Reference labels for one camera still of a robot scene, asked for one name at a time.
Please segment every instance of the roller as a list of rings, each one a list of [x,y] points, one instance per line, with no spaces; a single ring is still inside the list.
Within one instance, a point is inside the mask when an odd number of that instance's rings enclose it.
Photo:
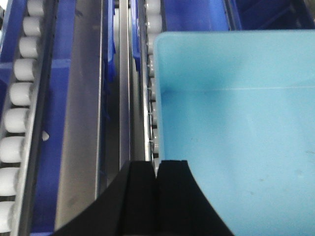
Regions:
[[[34,81],[36,67],[35,59],[17,59],[14,62],[14,75],[19,81]]]
[[[152,125],[158,124],[158,116],[157,116],[157,103],[151,103],[151,123]]]
[[[0,196],[16,195],[16,183],[20,168],[0,168]]]
[[[149,76],[154,77],[154,58],[153,58],[153,55],[149,55],[148,68],[149,68]]]
[[[25,133],[29,110],[27,108],[12,108],[4,115],[4,126],[10,133]]]
[[[153,158],[154,170],[155,170],[156,175],[158,174],[159,163],[160,163],[159,158]]]
[[[148,15],[146,25],[147,33],[161,33],[162,32],[161,15]]]
[[[158,129],[152,130],[152,149],[153,153],[158,153]]]
[[[14,202],[0,202],[0,233],[11,231]]]
[[[152,55],[153,54],[153,43],[156,37],[158,36],[157,33],[149,33],[147,35],[147,46],[148,46],[148,54]]]
[[[30,16],[44,16],[45,1],[44,0],[28,0],[28,12]]]
[[[149,89],[150,89],[150,99],[152,101],[156,100],[156,79],[151,78],[149,82]]]
[[[33,83],[14,83],[10,88],[11,102],[16,106],[29,106]]]
[[[24,58],[38,58],[40,38],[35,36],[22,37],[19,49]]]
[[[161,13],[161,1],[160,0],[146,0],[145,2],[146,14],[160,14]]]
[[[22,148],[24,137],[12,136],[0,141],[0,161],[5,163],[16,163],[22,160]]]
[[[43,18],[40,16],[26,16],[23,20],[23,30],[26,36],[38,36],[42,34]]]

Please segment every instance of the light blue plastic bin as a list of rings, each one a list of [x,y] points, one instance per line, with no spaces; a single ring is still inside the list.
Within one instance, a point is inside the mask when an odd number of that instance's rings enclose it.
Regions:
[[[315,31],[163,33],[162,160],[236,236],[315,235]]]

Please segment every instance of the roller conveyor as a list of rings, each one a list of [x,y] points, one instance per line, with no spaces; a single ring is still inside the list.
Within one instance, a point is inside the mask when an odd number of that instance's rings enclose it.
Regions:
[[[0,235],[67,227],[129,161],[152,162],[158,173],[172,158],[161,149],[156,39],[165,31],[315,28],[312,3],[271,5],[9,1],[0,55]]]

